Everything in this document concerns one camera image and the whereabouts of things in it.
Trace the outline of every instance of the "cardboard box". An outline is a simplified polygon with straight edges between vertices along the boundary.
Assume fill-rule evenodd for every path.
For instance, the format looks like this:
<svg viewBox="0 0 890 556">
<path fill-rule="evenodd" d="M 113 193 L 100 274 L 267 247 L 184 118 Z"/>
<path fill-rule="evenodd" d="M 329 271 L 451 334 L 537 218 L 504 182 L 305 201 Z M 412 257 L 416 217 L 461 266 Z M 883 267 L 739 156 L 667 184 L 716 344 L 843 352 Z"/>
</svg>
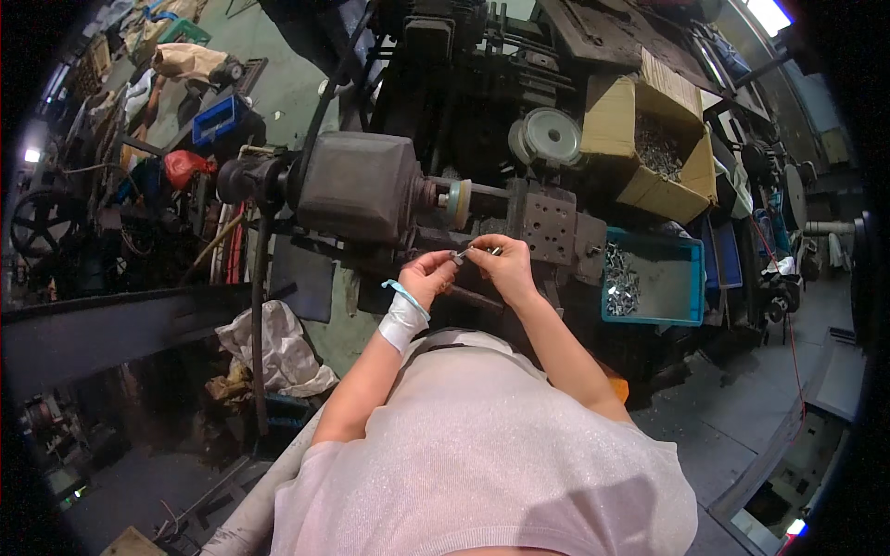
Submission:
<svg viewBox="0 0 890 556">
<path fill-rule="evenodd" d="M 590 77 L 581 152 L 593 159 L 597 172 L 614 170 L 618 202 L 687 224 L 716 204 L 714 156 L 708 128 L 700 119 L 700 96 L 676 81 L 682 79 L 676 74 L 676 79 L 658 80 L 674 92 L 666 94 L 652 84 L 658 75 L 664 77 L 658 71 L 637 81 Z M 681 104 L 676 96 L 687 101 Z M 637 113 L 657 119 L 677 139 L 683 161 L 679 183 L 643 165 L 634 141 Z"/>
</svg>

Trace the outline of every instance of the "white pipe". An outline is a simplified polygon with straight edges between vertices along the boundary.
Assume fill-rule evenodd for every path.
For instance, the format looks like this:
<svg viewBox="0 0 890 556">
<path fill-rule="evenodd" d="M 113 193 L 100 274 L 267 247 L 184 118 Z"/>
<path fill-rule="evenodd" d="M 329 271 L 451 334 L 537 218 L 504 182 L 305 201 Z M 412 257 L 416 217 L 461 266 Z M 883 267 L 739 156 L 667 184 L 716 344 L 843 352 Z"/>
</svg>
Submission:
<svg viewBox="0 0 890 556">
<path fill-rule="evenodd" d="M 829 234 L 852 234 L 856 226 L 851 222 L 807 222 L 804 233 L 811 236 L 827 236 Z"/>
<path fill-rule="evenodd" d="M 201 556 L 251 556 L 269 535 L 275 517 L 275 489 L 296 477 L 312 435 L 319 426 L 321 412 L 310 419 L 272 467 L 256 483 L 231 516 L 201 548 Z"/>
</svg>

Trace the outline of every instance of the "metal plate with holes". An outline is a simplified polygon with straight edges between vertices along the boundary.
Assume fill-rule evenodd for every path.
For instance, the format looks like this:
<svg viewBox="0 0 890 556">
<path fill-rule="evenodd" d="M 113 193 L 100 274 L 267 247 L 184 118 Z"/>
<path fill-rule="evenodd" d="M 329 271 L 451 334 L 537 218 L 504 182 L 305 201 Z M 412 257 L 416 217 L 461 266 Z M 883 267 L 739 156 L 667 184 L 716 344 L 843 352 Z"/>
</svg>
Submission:
<svg viewBox="0 0 890 556">
<path fill-rule="evenodd" d="M 575 204 L 529 193 L 525 198 L 522 239 L 532 261 L 572 264 L 575 246 Z"/>
<path fill-rule="evenodd" d="M 575 226 L 575 278 L 589 286 L 603 281 L 603 254 L 606 248 L 606 223 L 587 214 L 578 214 Z"/>
</svg>

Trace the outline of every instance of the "fluorescent light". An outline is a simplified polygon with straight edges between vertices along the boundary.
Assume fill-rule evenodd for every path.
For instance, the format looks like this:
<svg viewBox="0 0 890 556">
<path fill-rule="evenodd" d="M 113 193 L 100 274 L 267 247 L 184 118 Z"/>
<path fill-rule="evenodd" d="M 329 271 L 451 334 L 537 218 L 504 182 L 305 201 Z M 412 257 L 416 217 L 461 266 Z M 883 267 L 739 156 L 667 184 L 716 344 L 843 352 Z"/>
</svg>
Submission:
<svg viewBox="0 0 890 556">
<path fill-rule="evenodd" d="M 779 29 L 791 25 L 791 20 L 775 3 L 775 0 L 750 0 L 748 9 L 764 26 L 769 36 L 776 36 L 779 34 Z"/>
<path fill-rule="evenodd" d="M 786 535 L 794 535 L 794 536 L 800 535 L 801 533 L 804 532 L 805 527 L 806 527 L 806 524 L 804 523 L 803 520 L 794 520 L 794 523 L 792 523 L 791 525 L 788 526 L 788 530 L 785 531 L 785 534 Z"/>
</svg>

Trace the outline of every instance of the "wrist bandage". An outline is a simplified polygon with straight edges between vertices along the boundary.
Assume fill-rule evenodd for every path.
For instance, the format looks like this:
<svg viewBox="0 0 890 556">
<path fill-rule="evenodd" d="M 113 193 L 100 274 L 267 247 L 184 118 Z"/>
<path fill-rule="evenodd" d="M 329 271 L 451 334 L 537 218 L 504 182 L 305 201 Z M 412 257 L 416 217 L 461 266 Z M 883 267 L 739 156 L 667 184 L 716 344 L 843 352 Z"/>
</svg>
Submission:
<svg viewBox="0 0 890 556">
<path fill-rule="evenodd" d="M 377 330 L 399 353 L 404 353 L 411 339 L 430 327 L 427 324 L 430 316 L 398 282 L 388 280 L 382 286 L 391 286 L 396 295 Z"/>
</svg>

